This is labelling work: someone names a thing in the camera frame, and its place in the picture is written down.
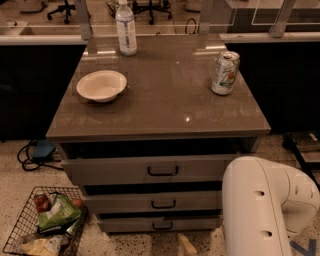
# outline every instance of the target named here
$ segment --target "bottle label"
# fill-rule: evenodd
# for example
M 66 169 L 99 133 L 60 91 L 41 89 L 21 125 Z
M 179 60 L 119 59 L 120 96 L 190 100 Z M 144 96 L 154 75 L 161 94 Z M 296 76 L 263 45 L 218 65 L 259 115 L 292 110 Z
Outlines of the bottle label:
M 134 20 L 117 21 L 117 30 L 121 52 L 133 52 L 137 49 Z

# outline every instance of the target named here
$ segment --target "chair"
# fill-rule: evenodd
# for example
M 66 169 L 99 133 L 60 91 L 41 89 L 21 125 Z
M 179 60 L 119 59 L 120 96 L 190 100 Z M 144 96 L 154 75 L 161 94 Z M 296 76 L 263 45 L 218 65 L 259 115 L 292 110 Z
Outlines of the chair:
M 154 24 L 154 17 L 153 17 L 153 11 L 158 11 L 158 12 L 165 12 L 168 13 L 168 19 L 172 18 L 171 11 L 169 10 L 170 8 L 170 3 L 168 0 L 163 0 L 163 6 L 159 5 L 153 5 L 152 0 L 149 0 L 149 4 L 146 6 L 139 6 L 137 3 L 137 0 L 133 0 L 132 3 L 132 11 L 134 14 L 142 13 L 145 11 L 149 11 L 150 14 L 150 21 L 149 24 L 153 25 Z
M 66 19 L 64 20 L 65 24 L 69 24 L 69 16 L 71 16 L 71 10 L 76 10 L 76 7 L 74 4 L 69 4 L 68 0 L 64 0 L 64 5 L 59 5 L 57 9 L 55 9 L 52 12 L 47 13 L 48 20 L 52 20 L 52 14 L 57 12 L 63 12 L 66 11 Z

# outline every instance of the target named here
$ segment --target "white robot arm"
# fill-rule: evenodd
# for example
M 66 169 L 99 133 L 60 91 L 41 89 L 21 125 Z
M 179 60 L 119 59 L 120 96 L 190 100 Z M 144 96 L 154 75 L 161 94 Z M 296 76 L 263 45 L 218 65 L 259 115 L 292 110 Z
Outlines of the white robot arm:
M 292 256 L 290 240 L 319 209 L 312 179 L 293 167 L 257 157 L 239 157 L 222 186 L 228 256 Z

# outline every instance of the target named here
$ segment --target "aluminum can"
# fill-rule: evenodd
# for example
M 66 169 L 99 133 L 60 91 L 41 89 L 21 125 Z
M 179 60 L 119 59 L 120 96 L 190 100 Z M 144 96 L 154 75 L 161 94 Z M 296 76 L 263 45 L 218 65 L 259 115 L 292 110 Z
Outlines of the aluminum can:
M 232 92 L 240 65 L 240 55 L 236 52 L 222 52 L 217 61 L 212 79 L 212 91 L 220 95 Z
M 49 199 L 43 191 L 38 191 L 35 194 L 33 201 L 38 213 L 49 211 Z

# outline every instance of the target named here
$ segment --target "paper bowl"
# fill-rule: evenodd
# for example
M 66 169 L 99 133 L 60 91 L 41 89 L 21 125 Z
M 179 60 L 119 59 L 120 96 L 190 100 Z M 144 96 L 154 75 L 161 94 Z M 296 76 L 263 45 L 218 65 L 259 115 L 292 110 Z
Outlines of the paper bowl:
M 108 102 L 117 97 L 126 84 L 127 79 L 124 75 L 112 70 L 103 70 L 83 77 L 77 84 L 77 91 L 83 98 Z

